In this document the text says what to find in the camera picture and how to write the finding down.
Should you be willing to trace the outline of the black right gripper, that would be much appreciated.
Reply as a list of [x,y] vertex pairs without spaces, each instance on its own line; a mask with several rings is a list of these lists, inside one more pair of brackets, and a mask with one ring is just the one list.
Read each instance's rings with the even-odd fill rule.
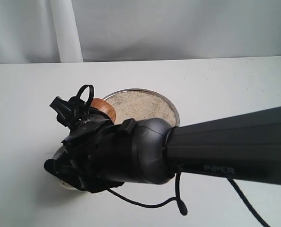
[[141,181],[135,152],[135,134],[139,121],[131,118],[121,124],[99,111],[81,114],[84,101],[77,96],[68,101],[57,96],[50,107],[56,120],[70,130],[62,144],[71,159],[83,170],[105,180],[116,182]]

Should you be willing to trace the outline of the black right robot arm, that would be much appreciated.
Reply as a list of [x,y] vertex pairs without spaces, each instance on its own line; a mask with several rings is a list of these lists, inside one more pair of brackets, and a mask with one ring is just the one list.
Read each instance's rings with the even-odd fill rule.
[[159,118],[87,122],[63,142],[62,179],[99,192],[179,172],[281,185],[281,107],[172,127]]

